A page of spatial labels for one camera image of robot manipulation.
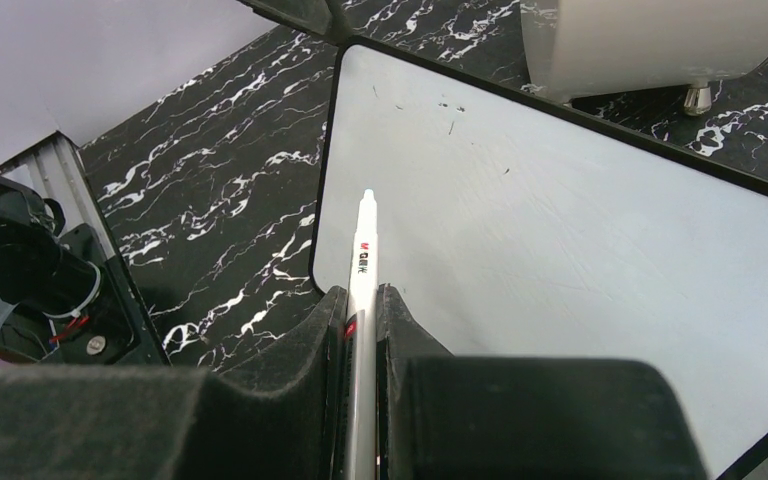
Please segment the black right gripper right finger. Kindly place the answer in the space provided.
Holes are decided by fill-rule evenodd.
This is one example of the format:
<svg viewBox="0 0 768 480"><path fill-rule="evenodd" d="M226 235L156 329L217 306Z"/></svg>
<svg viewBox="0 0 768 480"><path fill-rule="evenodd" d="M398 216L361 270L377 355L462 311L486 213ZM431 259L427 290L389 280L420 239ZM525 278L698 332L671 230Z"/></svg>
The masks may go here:
<svg viewBox="0 0 768 480"><path fill-rule="evenodd" d="M376 299L385 479L703 479L682 407L635 360L457 356Z"/></svg>

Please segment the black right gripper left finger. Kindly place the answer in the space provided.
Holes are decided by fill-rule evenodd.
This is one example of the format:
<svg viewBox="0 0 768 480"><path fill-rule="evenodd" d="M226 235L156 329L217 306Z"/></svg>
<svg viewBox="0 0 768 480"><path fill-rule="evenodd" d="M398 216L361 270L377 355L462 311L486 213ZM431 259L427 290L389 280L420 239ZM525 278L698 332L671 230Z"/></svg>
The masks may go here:
<svg viewBox="0 0 768 480"><path fill-rule="evenodd" d="M238 367L0 368L0 479L328 479L347 293Z"/></svg>

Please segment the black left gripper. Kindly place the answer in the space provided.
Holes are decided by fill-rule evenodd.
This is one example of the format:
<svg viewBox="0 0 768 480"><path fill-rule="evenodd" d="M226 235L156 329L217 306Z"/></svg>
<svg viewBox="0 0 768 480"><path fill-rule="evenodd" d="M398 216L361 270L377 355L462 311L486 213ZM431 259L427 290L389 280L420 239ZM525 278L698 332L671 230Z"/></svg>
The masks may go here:
<svg viewBox="0 0 768 480"><path fill-rule="evenodd" d="M355 33L337 0L239 0L261 17L327 43L345 43Z"/></svg>

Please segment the black framed whiteboard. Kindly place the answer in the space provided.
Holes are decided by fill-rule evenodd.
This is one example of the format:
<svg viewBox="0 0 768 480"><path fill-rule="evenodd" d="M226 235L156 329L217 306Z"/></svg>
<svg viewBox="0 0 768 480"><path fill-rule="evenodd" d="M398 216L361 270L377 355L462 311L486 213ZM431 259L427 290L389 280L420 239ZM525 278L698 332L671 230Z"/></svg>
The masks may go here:
<svg viewBox="0 0 768 480"><path fill-rule="evenodd" d="M708 472L768 458L768 181L356 37L337 54L309 271L379 274L461 355L622 358L678 394Z"/></svg>

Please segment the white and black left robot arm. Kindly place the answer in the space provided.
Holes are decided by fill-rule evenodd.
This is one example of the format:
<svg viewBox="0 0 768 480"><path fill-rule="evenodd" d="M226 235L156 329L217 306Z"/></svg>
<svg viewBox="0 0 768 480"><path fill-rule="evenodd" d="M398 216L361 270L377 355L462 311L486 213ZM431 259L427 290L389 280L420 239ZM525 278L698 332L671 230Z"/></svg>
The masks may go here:
<svg viewBox="0 0 768 480"><path fill-rule="evenodd" d="M0 356L227 370L316 313L307 269L336 1L256 1L275 27L81 149L0 177Z"/></svg>

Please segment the cream cylindrical container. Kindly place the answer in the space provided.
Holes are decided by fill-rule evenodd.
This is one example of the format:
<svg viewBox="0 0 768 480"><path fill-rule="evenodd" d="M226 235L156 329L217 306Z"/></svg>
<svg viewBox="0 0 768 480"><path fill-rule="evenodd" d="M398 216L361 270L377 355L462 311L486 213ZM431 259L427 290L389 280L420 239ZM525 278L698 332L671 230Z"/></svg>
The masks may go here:
<svg viewBox="0 0 768 480"><path fill-rule="evenodd" d="M768 1L522 1L527 71L556 103L652 88L703 93L768 59Z"/></svg>

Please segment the aluminium frame rail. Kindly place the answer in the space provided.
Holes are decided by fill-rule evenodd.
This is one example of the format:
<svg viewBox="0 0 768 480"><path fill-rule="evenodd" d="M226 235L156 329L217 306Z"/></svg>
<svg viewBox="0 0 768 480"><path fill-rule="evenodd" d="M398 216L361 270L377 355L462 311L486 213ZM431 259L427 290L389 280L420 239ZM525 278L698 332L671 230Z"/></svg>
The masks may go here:
<svg viewBox="0 0 768 480"><path fill-rule="evenodd" d="M0 175L60 203L65 231L89 225L102 263L118 254L101 209L91 191L78 147L57 131L0 164Z"/></svg>

